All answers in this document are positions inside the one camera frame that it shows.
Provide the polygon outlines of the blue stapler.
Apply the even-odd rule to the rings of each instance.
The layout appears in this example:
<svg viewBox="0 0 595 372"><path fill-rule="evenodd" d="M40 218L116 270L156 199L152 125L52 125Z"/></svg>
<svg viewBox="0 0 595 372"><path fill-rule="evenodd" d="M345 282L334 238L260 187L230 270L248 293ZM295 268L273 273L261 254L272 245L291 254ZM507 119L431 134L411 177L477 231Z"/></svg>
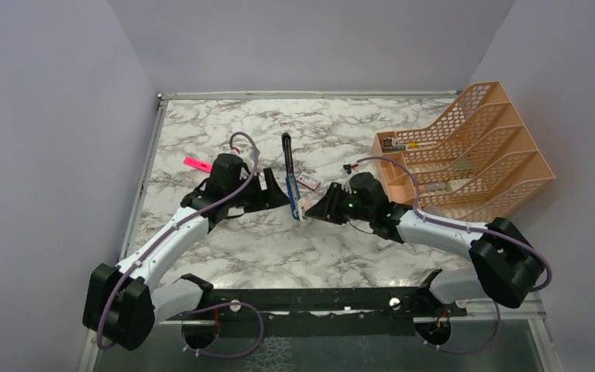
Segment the blue stapler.
<svg viewBox="0 0 595 372"><path fill-rule="evenodd" d="M293 215L294 219L301 221L301 206L299 204L300 193L298 183L294 174L291 136L289 133L283 133L281 135L281 143L284 153L284 164L286 171L285 181L287 185L288 196L291 200L291 214Z"/></svg>

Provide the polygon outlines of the peach plastic desk organizer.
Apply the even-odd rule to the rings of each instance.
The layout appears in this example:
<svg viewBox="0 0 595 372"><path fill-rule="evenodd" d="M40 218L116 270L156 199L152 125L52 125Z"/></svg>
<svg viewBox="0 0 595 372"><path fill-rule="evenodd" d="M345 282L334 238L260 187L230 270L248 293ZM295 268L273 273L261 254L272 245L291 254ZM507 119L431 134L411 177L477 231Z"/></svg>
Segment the peach plastic desk organizer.
<svg viewBox="0 0 595 372"><path fill-rule="evenodd" d="M385 153L386 137L424 146ZM555 180L499 81L471 84L424 129L377 133L371 153L390 200L467 222L506 218ZM433 182L452 190L418 191Z"/></svg>

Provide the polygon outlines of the pink flat plastic bar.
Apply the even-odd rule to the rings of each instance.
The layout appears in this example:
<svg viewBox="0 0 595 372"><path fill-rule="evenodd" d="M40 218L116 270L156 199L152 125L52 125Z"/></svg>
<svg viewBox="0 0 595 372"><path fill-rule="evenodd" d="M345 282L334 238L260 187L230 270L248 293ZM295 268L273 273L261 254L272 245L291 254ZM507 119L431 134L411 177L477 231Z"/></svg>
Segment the pink flat plastic bar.
<svg viewBox="0 0 595 372"><path fill-rule="evenodd" d="M204 171L206 173L212 172L212 164L191 157L184 158L184 165L200 171Z"/></svg>

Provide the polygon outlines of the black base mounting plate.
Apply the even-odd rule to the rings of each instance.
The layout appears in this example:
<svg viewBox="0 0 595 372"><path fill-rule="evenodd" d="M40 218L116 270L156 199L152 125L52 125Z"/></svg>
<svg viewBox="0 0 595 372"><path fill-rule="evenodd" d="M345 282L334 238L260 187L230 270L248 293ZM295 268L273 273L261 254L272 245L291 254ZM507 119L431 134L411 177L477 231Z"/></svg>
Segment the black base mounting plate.
<svg viewBox="0 0 595 372"><path fill-rule="evenodd" d="M457 305L436 305L416 287L215 289L206 312L172 316L190 335L221 338L414 336L416 322L461 318Z"/></svg>

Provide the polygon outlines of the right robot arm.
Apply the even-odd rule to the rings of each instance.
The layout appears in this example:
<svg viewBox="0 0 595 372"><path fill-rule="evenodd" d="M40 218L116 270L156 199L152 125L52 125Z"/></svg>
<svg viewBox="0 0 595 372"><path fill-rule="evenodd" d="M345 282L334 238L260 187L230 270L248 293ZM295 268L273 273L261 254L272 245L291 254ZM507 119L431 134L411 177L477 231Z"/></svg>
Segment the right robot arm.
<svg viewBox="0 0 595 372"><path fill-rule="evenodd" d="M346 186L331 183L304 216L337 225L364 221L382 239L429 246L468 260L468 267L435 270L426 277L416 294L416 305L426 315L474 298L519 308L545 271L543 259L511 221L461 222L390 201L368 172L352 176Z"/></svg>

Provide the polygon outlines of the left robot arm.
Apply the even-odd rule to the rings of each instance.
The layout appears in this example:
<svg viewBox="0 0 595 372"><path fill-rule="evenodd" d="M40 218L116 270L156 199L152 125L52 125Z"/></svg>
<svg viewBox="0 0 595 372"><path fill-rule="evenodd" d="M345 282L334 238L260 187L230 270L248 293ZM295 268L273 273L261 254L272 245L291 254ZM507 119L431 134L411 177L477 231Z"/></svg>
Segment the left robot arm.
<svg viewBox="0 0 595 372"><path fill-rule="evenodd" d="M181 200L166 225L142 248L114 266L100 264L91 273L83 325L101 339L135 350L153 327L182 312L203 318L212 310L212 283L184 274L174 283L160 280L176 261L202 241L229 210L260 212L289 205L271 168L254 170L250 161L220 153L212 170Z"/></svg>

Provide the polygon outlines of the black piano keyboard ruler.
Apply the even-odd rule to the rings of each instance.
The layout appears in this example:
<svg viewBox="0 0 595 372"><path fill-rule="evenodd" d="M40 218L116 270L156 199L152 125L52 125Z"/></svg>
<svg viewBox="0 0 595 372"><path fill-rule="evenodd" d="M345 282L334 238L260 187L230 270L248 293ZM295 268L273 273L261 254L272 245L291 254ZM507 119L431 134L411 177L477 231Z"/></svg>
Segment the black piano keyboard ruler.
<svg viewBox="0 0 595 372"><path fill-rule="evenodd" d="M400 143L395 137L386 137L381 141L381 149L385 153L401 152L407 149L407 146Z"/></svg>

